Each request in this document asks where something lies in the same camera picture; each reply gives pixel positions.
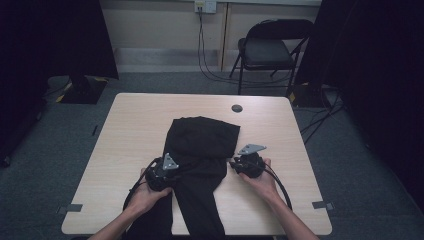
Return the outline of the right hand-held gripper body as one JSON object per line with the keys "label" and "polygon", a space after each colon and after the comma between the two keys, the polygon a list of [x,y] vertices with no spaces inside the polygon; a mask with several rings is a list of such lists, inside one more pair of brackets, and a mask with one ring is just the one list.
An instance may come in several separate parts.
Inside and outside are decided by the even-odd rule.
{"label": "right hand-held gripper body", "polygon": [[265,150],[263,145],[247,144],[239,152],[241,163],[237,164],[239,173],[244,173],[250,178],[259,177],[265,170],[265,163],[258,152]]}

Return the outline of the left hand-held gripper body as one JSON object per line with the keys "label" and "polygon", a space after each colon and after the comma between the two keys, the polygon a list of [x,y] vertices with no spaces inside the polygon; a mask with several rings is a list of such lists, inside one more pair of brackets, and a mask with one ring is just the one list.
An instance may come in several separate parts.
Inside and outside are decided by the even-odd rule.
{"label": "left hand-held gripper body", "polygon": [[179,165],[169,153],[156,158],[146,169],[145,179],[153,191],[160,192],[165,188],[172,187],[180,178]]}

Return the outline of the black pants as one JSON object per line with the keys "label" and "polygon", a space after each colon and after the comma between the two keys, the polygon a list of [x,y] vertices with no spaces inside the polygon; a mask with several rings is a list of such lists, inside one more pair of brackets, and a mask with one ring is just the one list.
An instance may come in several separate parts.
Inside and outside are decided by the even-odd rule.
{"label": "black pants", "polygon": [[177,203],[191,240],[226,240],[214,191],[227,174],[240,127],[206,117],[175,119],[167,133],[164,151],[179,165],[198,161],[195,169],[178,170],[188,176],[173,191],[138,217],[123,240],[172,240],[173,204]]}

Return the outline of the person's left hand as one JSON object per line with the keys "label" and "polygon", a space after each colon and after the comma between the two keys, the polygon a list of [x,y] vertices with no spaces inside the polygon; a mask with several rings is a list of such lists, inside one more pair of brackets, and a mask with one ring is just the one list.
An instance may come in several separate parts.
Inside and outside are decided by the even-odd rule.
{"label": "person's left hand", "polygon": [[134,191],[126,209],[136,217],[147,213],[158,200],[164,198],[172,192],[171,188],[165,188],[162,191],[153,191],[145,181],[143,176],[145,168],[140,170],[139,186]]}

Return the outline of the person's right hand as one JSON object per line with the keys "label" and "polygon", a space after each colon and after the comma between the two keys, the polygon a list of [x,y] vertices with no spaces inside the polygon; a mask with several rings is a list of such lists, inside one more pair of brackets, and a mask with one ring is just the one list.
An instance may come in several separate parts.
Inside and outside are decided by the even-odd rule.
{"label": "person's right hand", "polygon": [[275,184],[275,179],[266,172],[257,178],[250,178],[244,173],[239,176],[268,204],[281,199]]}

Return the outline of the grey tape strip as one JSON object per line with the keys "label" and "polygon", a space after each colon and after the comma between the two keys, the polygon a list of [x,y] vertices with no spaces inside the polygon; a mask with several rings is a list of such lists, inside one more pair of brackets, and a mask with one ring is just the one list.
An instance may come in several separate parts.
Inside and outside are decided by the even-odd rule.
{"label": "grey tape strip", "polygon": [[312,206],[314,209],[326,209],[326,210],[334,210],[335,207],[331,202],[325,202],[325,201],[316,201],[312,203]]}
{"label": "grey tape strip", "polygon": [[68,204],[66,206],[60,206],[57,209],[57,214],[66,215],[68,212],[80,212],[82,207],[82,204]]}

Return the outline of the black folding chair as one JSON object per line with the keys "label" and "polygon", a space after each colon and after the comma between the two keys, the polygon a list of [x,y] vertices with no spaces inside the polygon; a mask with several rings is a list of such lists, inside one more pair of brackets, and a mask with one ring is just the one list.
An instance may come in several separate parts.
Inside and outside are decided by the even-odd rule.
{"label": "black folding chair", "polygon": [[309,39],[313,23],[306,19],[270,19],[254,25],[238,41],[238,56],[229,77],[239,70],[238,94],[241,94],[245,70],[289,70],[290,88],[302,45]]}

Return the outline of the black curtain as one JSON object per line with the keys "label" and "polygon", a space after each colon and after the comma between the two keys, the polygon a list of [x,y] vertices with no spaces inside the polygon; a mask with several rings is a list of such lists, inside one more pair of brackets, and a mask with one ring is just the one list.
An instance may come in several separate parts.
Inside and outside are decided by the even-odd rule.
{"label": "black curtain", "polygon": [[424,0],[322,0],[295,82],[341,90],[424,212]]}
{"label": "black curtain", "polygon": [[100,0],[0,0],[0,167],[41,115],[48,80],[118,77]]}

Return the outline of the black stand base plate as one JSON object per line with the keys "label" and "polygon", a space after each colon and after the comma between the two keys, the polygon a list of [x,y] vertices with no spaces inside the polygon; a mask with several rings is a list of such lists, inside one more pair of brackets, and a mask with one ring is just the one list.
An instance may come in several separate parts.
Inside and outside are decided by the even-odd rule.
{"label": "black stand base plate", "polygon": [[75,75],[56,99],[57,103],[95,105],[108,80],[101,77]]}
{"label": "black stand base plate", "polygon": [[330,103],[321,87],[309,84],[293,85],[288,89],[287,97],[294,107],[329,108]]}

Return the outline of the white wall outlet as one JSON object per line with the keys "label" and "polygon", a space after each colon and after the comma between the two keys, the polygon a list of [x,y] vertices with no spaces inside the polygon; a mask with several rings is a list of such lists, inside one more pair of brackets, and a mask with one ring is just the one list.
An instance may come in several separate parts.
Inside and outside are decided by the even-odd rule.
{"label": "white wall outlet", "polygon": [[217,2],[212,0],[195,0],[194,11],[196,13],[215,14],[217,12]]}

